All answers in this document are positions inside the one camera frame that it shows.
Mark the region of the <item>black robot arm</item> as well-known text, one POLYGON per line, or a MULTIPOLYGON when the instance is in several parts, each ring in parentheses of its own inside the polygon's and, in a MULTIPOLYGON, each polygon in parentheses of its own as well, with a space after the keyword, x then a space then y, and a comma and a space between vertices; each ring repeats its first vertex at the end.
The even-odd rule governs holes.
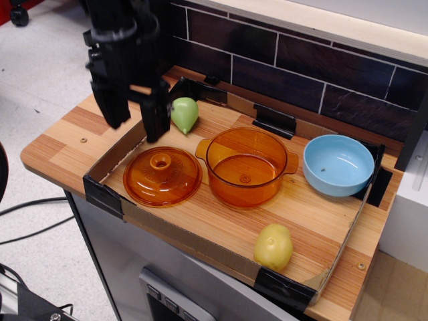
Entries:
POLYGON ((158 70, 160 23, 148 1, 87 1, 92 28, 86 67, 104 119, 114 129, 130 118, 128 103, 140 106, 149 143, 169 131, 170 85, 158 70))

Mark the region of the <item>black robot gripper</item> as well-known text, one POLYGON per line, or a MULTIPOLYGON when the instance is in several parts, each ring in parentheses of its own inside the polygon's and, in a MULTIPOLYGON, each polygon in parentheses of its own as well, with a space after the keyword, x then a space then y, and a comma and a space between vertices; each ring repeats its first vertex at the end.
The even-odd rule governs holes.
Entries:
POLYGON ((144 13, 117 30, 93 27, 84 33, 93 95, 110 127, 118 129, 130 118, 131 86, 150 89, 140 103, 148 143, 157 142, 171 125, 170 85, 158 71, 160 31, 157 17, 144 13))

